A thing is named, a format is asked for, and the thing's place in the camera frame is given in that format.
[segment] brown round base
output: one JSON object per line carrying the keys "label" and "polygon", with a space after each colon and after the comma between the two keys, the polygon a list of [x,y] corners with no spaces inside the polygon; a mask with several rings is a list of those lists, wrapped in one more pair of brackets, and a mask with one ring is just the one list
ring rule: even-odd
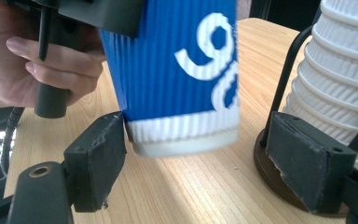
{"label": "brown round base", "polygon": [[[279,196],[291,203],[297,208],[309,212],[307,207],[293,193],[293,191],[283,182],[281,172],[269,158],[266,148],[260,146],[259,142],[263,136],[264,130],[257,136],[255,141],[254,160],[258,173],[267,183],[267,185]],[[345,217],[348,213],[348,207],[343,204],[337,214],[315,214],[321,217]]]}

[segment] table surface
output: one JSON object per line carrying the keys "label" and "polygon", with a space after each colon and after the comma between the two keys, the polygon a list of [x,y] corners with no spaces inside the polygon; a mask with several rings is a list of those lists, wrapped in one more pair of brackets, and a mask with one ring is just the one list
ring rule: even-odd
{"label": "table surface", "polygon": [[[176,158],[144,158],[128,150],[108,197],[109,207],[74,213],[75,223],[344,223],[318,217],[279,198],[255,168],[255,139],[263,130],[287,50],[297,31],[248,19],[238,21],[239,139],[229,147]],[[299,52],[296,64],[303,59]],[[63,151],[101,115],[118,111],[109,71],[95,92],[68,108],[62,119],[41,119],[27,109],[18,127],[6,195],[19,174],[43,161],[63,160]]]}

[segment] paper cup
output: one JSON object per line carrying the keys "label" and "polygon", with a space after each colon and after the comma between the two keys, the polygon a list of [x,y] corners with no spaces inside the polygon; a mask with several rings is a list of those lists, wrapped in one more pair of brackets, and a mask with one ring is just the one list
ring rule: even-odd
{"label": "paper cup", "polygon": [[358,27],[358,0],[323,0],[323,14]]}
{"label": "paper cup", "polygon": [[314,40],[311,40],[305,47],[304,55],[305,59],[311,64],[316,62],[322,68],[329,70],[337,76],[358,81],[358,60],[356,59],[325,48]]}
{"label": "paper cup", "polygon": [[312,40],[318,42],[318,44],[324,46],[327,49],[331,49],[332,51],[338,54],[358,60],[358,51],[354,49],[347,49],[340,46],[337,43],[330,42],[329,40],[325,39],[323,36],[319,35],[316,32],[312,32]]}
{"label": "paper cup", "polygon": [[324,116],[358,128],[357,105],[335,99],[313,88],[308,82],[304,84],[300,81],[296,85],[292,85],[292,91],[295,91],[304,102]]}
{"label": "paper cup", "polygon": [[331,74],[317,63],[311,66],[307,60],[301,62],[297,70],[314,88],[338,100],[358,105],[358,82]]}
{"label": "paper cup", "polygon": [[318,22],[313,26],[312,34],[319,35],[332,45],[338,45],[343,49],[358,52],[358,27],[333,20],[322,14]]}
{"label": "paper cup", "polygon": [[146,0],[136,37],[101,31],[136,153],[185,155],[236,140],[235,6],[235,0]]}
{"label": "paper cup", "polygon": [[[293,86],[295,89],[299,89],[297,86],[298,83],[302,83],[306,80],[295,78],[293,81]],[[304,102],[295,91],[292,91],[290,94],[290,102],[293,108],[293,111],[296,116],[302,118],[315,128],[321,130],[322,132],[330,135],[339,142],[350,142],[354,136],[358,133],[358,128],[351,125],[337,122],[329,117],[324,116],[320,112],[316,111],[314,108],[309,106]]]}
{"label": "paper cup", "polygon": [[290,115],[295,116],[296,114],[293,111],[292,106],[289,103],[289,99],[290,98],[287,98],[286,105],[283,107],[282,112],[285,113],[285,114],[290,114]]}

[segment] finger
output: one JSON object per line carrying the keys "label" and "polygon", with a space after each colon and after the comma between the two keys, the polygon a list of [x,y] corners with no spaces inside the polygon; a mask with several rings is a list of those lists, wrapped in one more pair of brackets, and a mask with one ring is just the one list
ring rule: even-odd
{"label": "finger", "polygon": [[48,45],[48,56],[44,62],[38,57],[39,43],[36,41],[11,37],[7,41],[7,47],[23,58],[55,70],[87,77],[98,77],[103,71],[102,64],[96,57],[67,47]]}
{"label": "finger", "polygon": [[39,82],[60,89],[70,90],[76,95],[86,95],[97,87],[98,77],[85,77],[74,73],[58,71],[32,62],[28,62],[25,68]]}

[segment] cable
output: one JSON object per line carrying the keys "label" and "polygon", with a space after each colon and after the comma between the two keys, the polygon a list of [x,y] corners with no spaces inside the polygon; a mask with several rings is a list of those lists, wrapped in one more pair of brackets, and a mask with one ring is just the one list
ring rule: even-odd
{"label": "cable", "polygon": [[4,143],[2,145],[2,156],[1,156],[1,165],[4,172],[7,174],[8,167],[10,164],[10,150],[11,150],[11,141],[13,140],[13,133],[16,130],[17,124],[20,121],[21,115],[24,112],[24,107],[13,107],[13,110],[10,113],[10,117],[7,121],[7,128],[5,130]]}

